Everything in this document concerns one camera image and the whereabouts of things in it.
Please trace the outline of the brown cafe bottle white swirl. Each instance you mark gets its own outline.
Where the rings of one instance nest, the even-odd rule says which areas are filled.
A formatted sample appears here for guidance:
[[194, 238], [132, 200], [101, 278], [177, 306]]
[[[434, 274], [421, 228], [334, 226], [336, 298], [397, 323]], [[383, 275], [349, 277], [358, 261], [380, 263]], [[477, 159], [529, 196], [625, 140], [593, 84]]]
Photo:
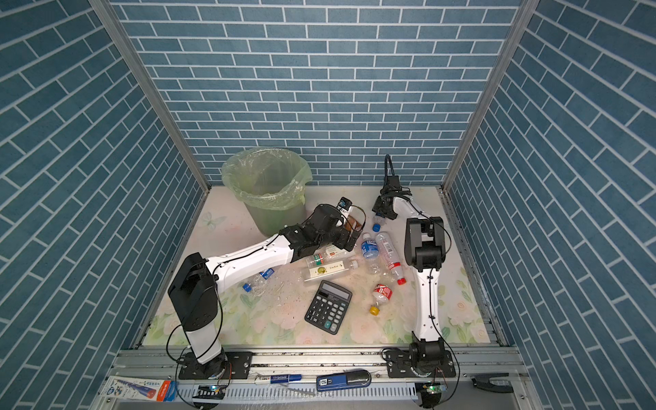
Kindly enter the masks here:
[[350, 233], [348, 236], [349, 243], [356, 243], [360, 237], [360, 234], [363, 230], [363, 224], [359, 222], [355, 217], [349, 216], [347, 222], [345, 223], [345, 228]]

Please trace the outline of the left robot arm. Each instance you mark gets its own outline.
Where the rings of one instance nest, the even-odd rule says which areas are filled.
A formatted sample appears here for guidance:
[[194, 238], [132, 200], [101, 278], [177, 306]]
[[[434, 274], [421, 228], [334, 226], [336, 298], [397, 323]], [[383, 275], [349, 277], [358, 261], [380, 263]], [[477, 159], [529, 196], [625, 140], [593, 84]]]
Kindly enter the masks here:
[[343, 197], [338, 205], [321, 203], [306, 220], [290, 225], [259, 244], [223, 256], [205, 258], [193, 253], [184, 258], [167, 295], [198, 365], [227, 361], [220, 344], [220, 294], [265, 271], [290, 264], [328, 245], [351, 251], [366, 224], [350, 214], [362, 208]]

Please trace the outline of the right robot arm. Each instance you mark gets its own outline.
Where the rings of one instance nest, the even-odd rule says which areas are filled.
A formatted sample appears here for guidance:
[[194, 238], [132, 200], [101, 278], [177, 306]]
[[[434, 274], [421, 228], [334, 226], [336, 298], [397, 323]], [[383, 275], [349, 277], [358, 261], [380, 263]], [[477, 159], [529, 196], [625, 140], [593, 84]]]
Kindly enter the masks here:
[[410, 189], [402, 186], [396, 175], [384, 177], [383, 188], [372, 211], [386, 220], [405, 222], [402, 255], [417, 277], [418, 314], [417, 325], [412, 331], [411, 355], [415, 361], [435, 361], [445, 351], [438, 325], [437, 287], [451, 237], [443, 219], [425, 213], [414, 201]]

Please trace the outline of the square tea bottle white cap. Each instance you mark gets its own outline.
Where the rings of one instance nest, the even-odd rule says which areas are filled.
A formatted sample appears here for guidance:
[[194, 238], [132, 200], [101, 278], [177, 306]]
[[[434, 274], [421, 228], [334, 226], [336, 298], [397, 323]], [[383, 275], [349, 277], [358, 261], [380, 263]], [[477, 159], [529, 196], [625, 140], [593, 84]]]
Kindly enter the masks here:
[[356, 260], [335, 261], [326, 265], [306, 269], [302, 274], [302, 278], [305, 283], [309, 283], [345, 274], [354, 271], [358, 267], [359, 263]]

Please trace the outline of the grey mesh waste bin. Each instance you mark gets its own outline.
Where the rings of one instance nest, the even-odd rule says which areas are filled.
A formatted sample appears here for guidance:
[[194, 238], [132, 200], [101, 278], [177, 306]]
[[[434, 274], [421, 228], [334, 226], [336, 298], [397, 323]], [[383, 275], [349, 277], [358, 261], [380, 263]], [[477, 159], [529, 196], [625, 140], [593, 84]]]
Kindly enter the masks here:
[[297, 193], [303, 169], [299, 157], [288, 150], [254, 150], [244, 158], [238, 173], [243, 202], [265, 236], [303, 219], [305, 208]]

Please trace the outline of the green plastic bin liner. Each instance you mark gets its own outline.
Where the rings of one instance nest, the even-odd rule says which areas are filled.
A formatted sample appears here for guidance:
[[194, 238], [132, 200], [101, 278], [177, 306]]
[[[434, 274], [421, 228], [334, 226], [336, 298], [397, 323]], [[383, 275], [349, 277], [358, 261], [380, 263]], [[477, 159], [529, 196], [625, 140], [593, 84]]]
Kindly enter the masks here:
[[220, 169], [221, 180], [242, 203], [282, 211], [306, 203], [306, 184], [313, 180], [309, 163], [280, 148], [254, 148], [231, 156]]

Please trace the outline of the small blue label bottle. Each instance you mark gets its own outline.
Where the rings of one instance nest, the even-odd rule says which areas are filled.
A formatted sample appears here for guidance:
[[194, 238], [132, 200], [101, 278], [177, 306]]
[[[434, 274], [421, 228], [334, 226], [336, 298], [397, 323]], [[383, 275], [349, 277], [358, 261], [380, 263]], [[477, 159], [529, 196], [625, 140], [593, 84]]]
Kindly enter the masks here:
[[382, 215], [374, 215], [372, 219], [372, 230], [374, 232], [379, 232], [385, 223], [385, 218]]

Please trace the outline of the clear bottle red label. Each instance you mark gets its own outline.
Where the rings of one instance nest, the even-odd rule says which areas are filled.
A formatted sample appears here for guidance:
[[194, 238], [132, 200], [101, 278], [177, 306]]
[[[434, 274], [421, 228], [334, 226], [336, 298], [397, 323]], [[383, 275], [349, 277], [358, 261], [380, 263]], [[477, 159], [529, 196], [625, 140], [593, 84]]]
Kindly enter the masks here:
[[388, 232], [379, 232], [376, 235], [375, 240], [379, 247], [379, 253], [387, 265], [387, 269], [391, 273], [391, 276], [398, 285], [405, 285], [407, 280], [401, 265], [401, 257], [393, 244], [391, 236]]

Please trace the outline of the blue box cutter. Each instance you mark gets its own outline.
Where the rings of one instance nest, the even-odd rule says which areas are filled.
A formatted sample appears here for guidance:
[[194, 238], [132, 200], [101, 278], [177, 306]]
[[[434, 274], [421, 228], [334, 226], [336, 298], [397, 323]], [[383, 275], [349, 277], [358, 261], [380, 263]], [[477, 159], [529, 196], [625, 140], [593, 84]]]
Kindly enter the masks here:
[[372, 375], [367, 370], [352, 370], [329, 375], [319, 376], [316, 379], [316, 391], [343, 391], [368, 387], [372, 382]]

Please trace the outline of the black desk calculator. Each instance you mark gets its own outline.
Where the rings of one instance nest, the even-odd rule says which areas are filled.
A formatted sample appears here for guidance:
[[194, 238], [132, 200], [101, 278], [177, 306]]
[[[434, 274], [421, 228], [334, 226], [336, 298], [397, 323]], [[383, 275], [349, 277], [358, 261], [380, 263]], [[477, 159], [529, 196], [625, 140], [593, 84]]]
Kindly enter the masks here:
[[353, 293], [333, 282], [322, 280], [305, 314], [305, 321], [331, 335], [337, 335]]

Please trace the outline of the toothpaste box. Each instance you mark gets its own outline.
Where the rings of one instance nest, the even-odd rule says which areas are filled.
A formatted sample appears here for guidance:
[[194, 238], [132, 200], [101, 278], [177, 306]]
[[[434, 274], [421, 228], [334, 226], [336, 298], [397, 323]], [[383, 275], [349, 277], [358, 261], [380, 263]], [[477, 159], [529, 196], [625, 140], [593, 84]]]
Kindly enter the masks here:
[[177, 383], [169, 379], [135, 379], [109, 377], [100, 390], [101, 396], [132, 401], [172, 402]]

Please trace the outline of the aluminium frame rail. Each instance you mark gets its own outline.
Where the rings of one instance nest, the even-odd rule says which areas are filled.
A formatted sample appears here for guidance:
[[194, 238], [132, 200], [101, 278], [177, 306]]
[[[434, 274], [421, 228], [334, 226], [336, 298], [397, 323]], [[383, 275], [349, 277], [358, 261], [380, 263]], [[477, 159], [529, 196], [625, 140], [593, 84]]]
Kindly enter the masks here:
[[228, 352], [252, 352], [253, 359], [247, 379], [227, 379], [232, 384], [255, 384], [258, 375], [301, 374], [302, 381], [278, 384], [290, 387], [292, 384], [314, 384], [317, 377], [352, 370], [367, 370], [373, 383], [412, 383], [436, 381], [447, 383], [449, 391], [462, 393], [467, 387], [477, 390], [471, 377], [480, 373], [508, 372], [507, 378], [514, 388], [514, 401], [520, 409], [539, 409], [540, 400], [530, 380], [519, 350], [514, 347], [501, 347], [494, 344], [474, 344], [455, 346], [454, 378], [430, 379], [391, 379], [388, 377], [385, 362], [381, 358], [380, 347], [346, 348], [229, 348]]

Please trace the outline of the Pocari Sweat blue label bottle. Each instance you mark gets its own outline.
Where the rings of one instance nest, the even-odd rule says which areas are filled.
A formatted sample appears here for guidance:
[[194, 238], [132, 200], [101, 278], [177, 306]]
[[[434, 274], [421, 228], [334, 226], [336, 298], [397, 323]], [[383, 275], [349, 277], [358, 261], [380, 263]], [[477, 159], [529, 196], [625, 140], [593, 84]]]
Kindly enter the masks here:
[[382, 268], [379, 264], [379, 247], [370, 233], [365, 232], [362, 234], [360, 249], [369, 273], [375, 276], [381, 275]]

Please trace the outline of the blue marker pen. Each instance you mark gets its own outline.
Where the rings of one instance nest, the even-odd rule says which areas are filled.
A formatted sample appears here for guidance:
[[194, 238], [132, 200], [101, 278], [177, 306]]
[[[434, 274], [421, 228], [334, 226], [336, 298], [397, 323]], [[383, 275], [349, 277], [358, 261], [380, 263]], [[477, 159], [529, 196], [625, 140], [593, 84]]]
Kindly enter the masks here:
[[301, 374], [258, 375], [255, 384], [290, 384], [302, 381]]

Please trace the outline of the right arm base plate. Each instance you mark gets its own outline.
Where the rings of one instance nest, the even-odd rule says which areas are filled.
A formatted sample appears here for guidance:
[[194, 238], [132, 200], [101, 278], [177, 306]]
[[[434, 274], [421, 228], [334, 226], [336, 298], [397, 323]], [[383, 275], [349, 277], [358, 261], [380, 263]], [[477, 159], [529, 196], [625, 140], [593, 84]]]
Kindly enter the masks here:
[[383, 348], [380, 352], [391, 379], [454, 378], [457, 376], [454, 360], [449, 351], [423, 357], [400, 348]]

